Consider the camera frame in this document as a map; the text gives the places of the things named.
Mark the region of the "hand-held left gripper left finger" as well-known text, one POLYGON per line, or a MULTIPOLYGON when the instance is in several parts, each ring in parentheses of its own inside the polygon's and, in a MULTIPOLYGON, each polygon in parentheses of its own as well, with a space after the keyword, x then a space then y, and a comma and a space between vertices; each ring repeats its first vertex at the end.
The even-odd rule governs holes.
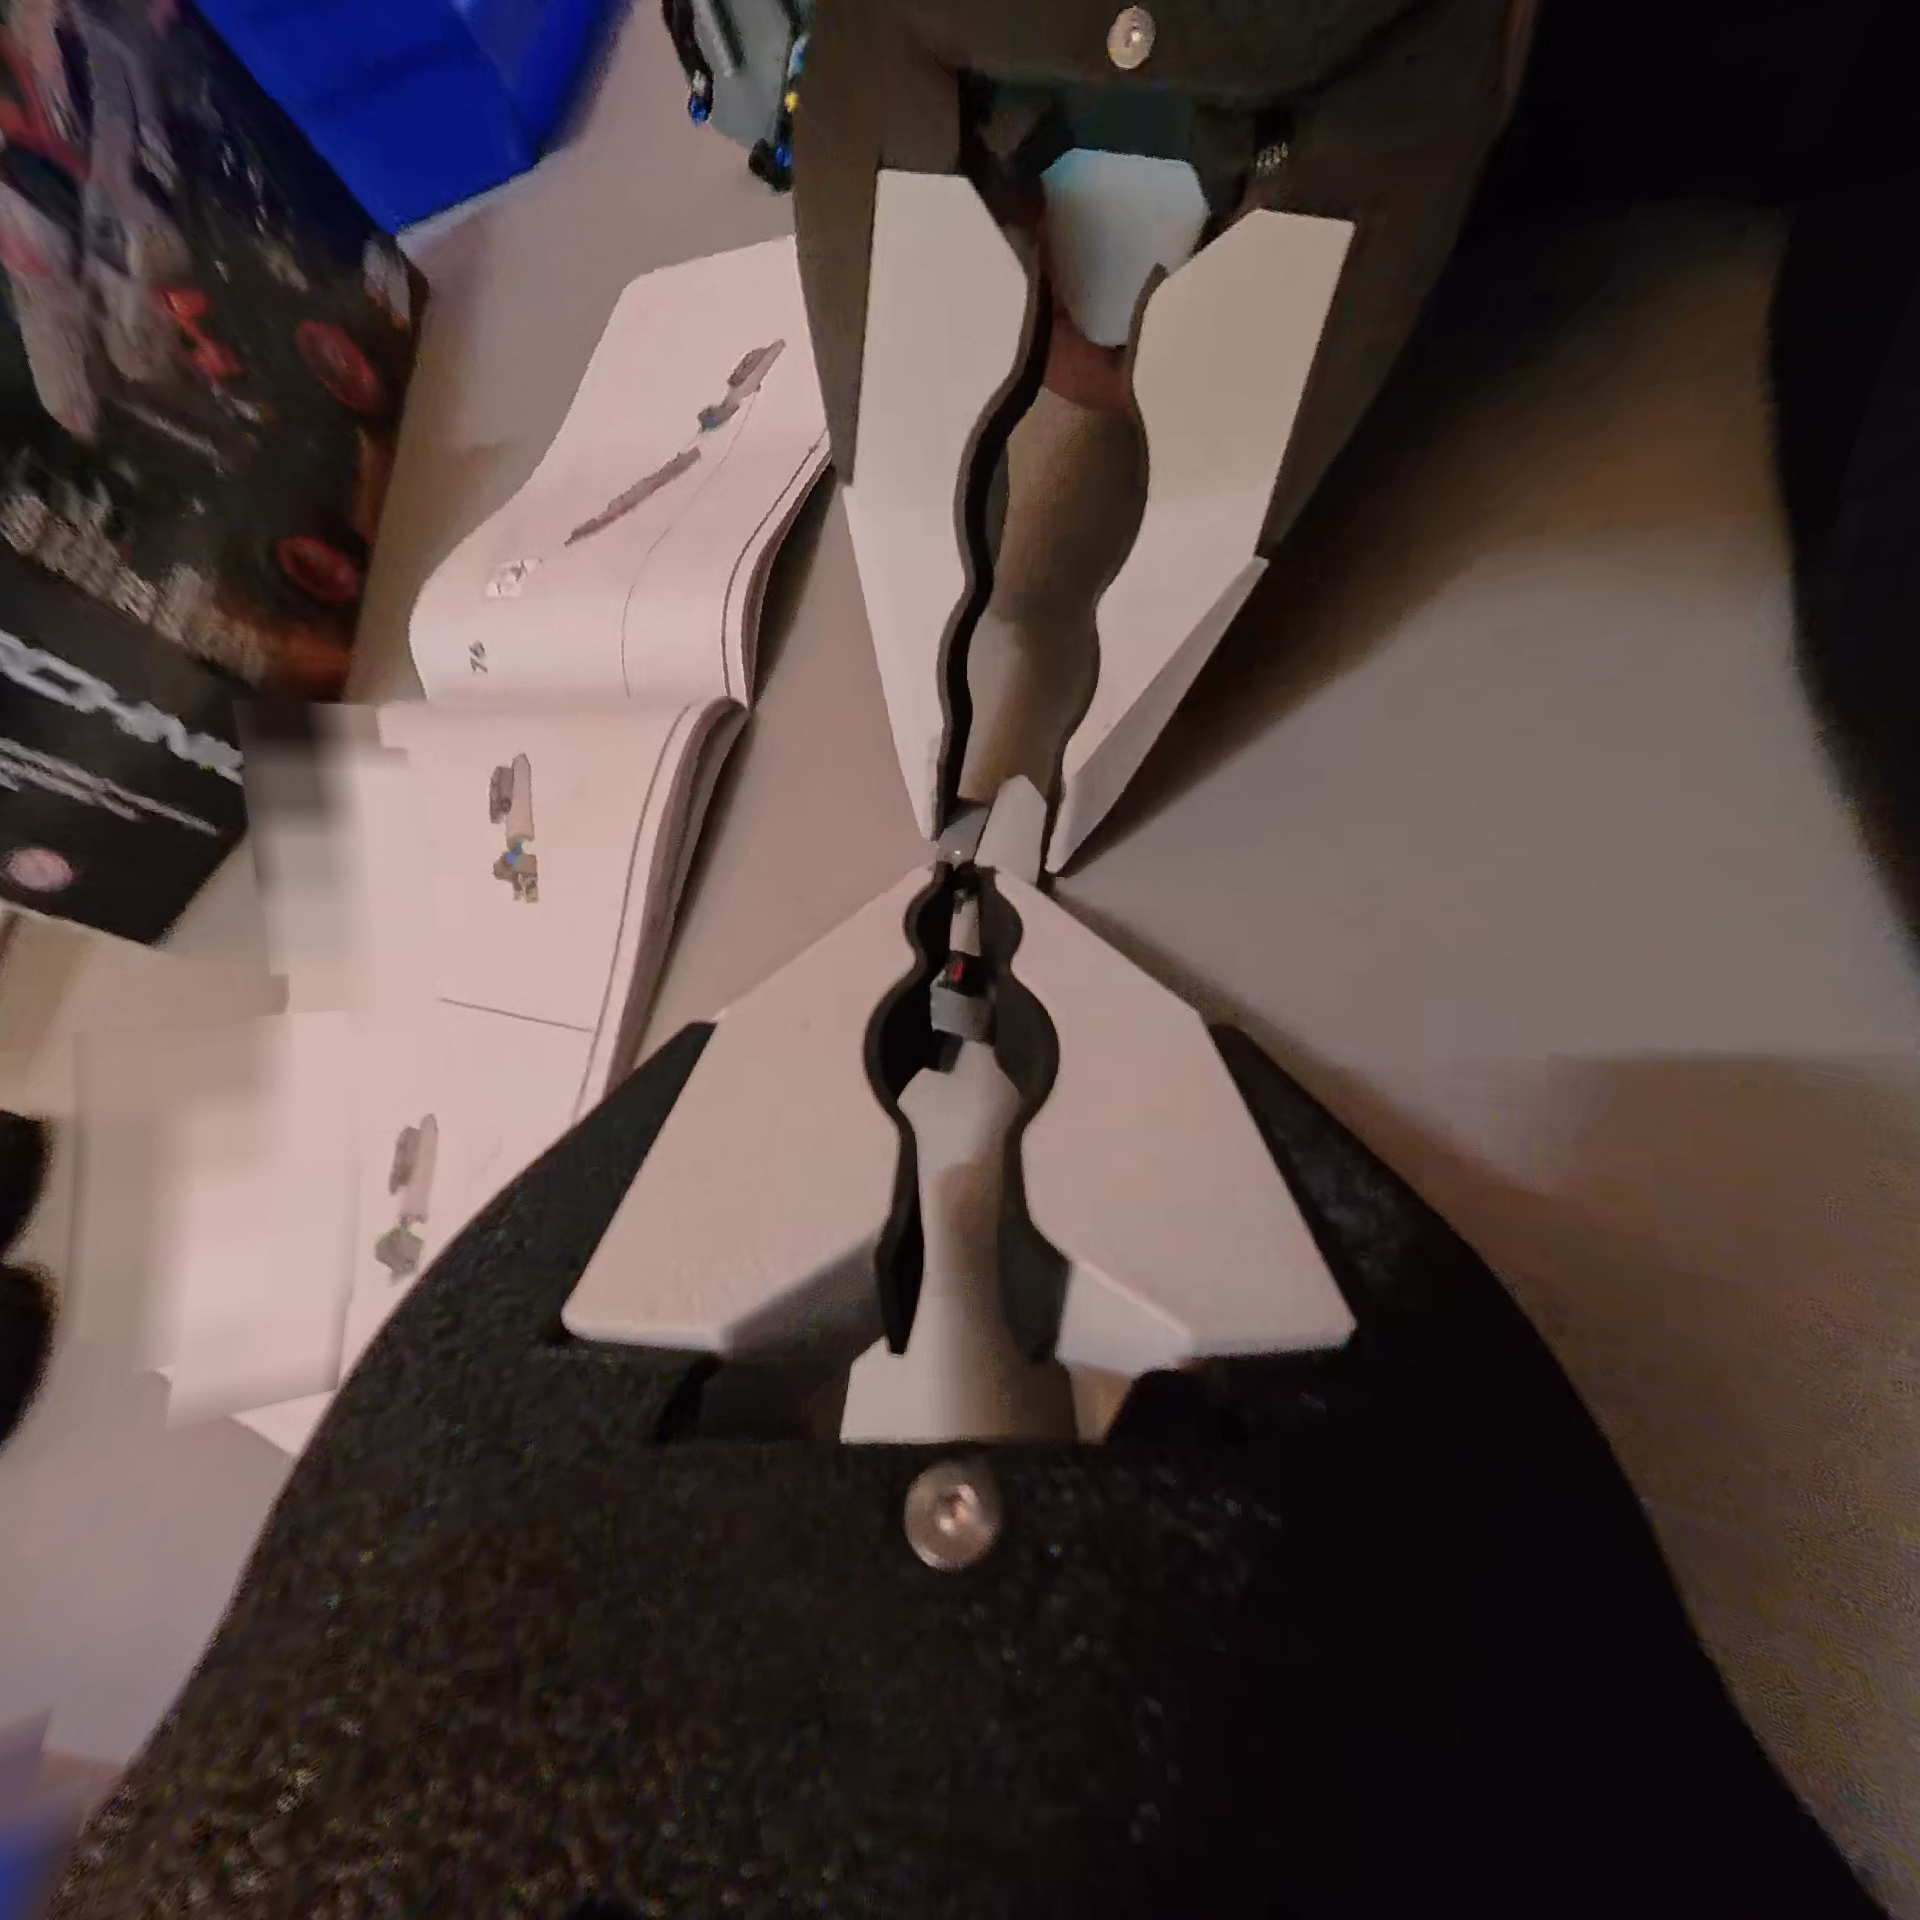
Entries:
POLYGON ((919 1151, 952 874, 909 872, 704 1034, 561 1307, 583 1343, 718 1358, 901 1353, 924 1285, 919 1151))

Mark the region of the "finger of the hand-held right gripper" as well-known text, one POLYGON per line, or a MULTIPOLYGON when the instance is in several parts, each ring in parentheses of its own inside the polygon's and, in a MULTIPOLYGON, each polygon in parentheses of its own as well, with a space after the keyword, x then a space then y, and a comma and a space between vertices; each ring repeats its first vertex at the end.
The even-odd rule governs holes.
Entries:
POLYGON ((924 838, 956 808, 990 480, 1041 345, 1034 246, 977 133, 988 87, 940 43, 949 25, 946 5, 815 8, 792 190, 831 464, 924 838))
POLYGON ((1329 79, 1234 129, 1234 199, 1136 314, 1142 515, 1094 607, 1048 874, 1137 776, 1399 365, 1518 102, 1535 15, 1408 5, 1329 79))

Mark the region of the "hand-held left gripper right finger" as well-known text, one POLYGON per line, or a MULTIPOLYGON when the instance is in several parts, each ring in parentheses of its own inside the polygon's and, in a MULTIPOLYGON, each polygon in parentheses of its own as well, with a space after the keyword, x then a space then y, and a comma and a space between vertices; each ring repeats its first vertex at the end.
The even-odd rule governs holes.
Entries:
POLYGON ((1324 1353, 1354 1315, 1207 1022, 1034 885, 990 872, 999 1311, 1031 1361, 1137 1378, 1324 1353))

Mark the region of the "small grey toy assembly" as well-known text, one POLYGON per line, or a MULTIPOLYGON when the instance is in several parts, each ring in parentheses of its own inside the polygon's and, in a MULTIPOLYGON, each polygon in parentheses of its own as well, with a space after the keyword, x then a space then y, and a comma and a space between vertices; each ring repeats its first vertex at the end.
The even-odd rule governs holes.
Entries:
POLYGON ((1012 979, 1022 923, 1007 887, 1045 880, 1048 802, 1028 776, 1009 776, 985 808, 951 827, 941 853, 946 949, 927 986, 936 1048, 993 1040, 1000 986, 1012 979))

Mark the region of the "grey desk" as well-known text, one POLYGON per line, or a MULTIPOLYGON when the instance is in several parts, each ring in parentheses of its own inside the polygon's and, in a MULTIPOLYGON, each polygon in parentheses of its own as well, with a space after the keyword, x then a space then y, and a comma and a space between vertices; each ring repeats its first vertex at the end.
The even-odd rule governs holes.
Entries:
MULTIPOLYGON (((623 286, 788 207, 693 129, 656 8, 576 138, 406 240, 430 279, 353 694, 533 471, 623 286)), ((1916 959, 1794 659, 1773 216, 1460 263, 1351 461, 1062 880, 1260 1043, 1535 1315, 1743 1712, 1916 1915, 1916 959)), ((638 1058, 920 850, 844 507, 786 539, 638 1058)), ((292 1461, 168 1432, 130 1257, 5 1450, 5 1726, 101 1774, 292 1461)))

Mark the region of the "person's right hand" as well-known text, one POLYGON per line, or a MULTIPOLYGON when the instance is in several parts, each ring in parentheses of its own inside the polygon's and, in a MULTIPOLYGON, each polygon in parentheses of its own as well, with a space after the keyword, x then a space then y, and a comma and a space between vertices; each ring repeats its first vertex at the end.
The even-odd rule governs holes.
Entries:
POLYGON ((1041 387, 1092 414, 1124 416, 1133 405, 1126 347, 1090 342, 1064 304, 1048 310, 1041 387))

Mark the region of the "open instruction booklet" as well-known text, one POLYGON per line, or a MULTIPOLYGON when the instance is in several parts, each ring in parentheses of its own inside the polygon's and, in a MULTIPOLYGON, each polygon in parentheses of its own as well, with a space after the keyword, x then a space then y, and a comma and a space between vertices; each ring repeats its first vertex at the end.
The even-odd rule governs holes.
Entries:
POLYGON ((166 1424, 297 1451, 609 1091, 826 453, 791 240, 634 279, 538 467, 422 585, 422 698, 286 750, 287 1008, 78 1048, 71 1281, 130 1272, 166 1424))

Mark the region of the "grey toy car chassis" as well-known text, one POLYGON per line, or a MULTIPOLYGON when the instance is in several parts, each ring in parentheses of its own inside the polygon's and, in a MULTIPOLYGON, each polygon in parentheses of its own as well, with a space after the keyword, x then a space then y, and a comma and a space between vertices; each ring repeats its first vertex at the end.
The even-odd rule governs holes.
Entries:
POLYGON ((663 2, 687 120, 746 154, 750 174, 777 195, 792 182, 792 122, 812 2, 663 2))

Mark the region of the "blue storage bin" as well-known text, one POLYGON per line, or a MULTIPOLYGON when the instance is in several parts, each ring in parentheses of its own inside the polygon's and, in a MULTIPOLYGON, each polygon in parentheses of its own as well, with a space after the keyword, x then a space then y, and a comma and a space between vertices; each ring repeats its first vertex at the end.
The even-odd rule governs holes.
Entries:
POLYGON ((609 2, 200 2, 248 77, 389 234, 529 171, 609 2))

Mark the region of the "person's black printed hoodie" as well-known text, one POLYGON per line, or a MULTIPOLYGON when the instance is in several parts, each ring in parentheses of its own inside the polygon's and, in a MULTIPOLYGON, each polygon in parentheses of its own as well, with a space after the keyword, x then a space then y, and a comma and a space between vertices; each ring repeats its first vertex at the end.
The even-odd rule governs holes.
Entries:
POLYGON ((1796 662, 1918 902, 1918 5, 1537 5, 1473 226, 1660 202, 1784 219, 1766 311, 1796 662))

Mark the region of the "black toy set box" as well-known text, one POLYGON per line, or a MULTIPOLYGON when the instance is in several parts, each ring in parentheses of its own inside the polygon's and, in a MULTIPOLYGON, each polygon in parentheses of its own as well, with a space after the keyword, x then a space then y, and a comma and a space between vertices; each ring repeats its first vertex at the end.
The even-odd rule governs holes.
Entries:
POLYGON ((5 910, 158 945, 343 698, 422 307, 200 8, 1 8, 5 910))

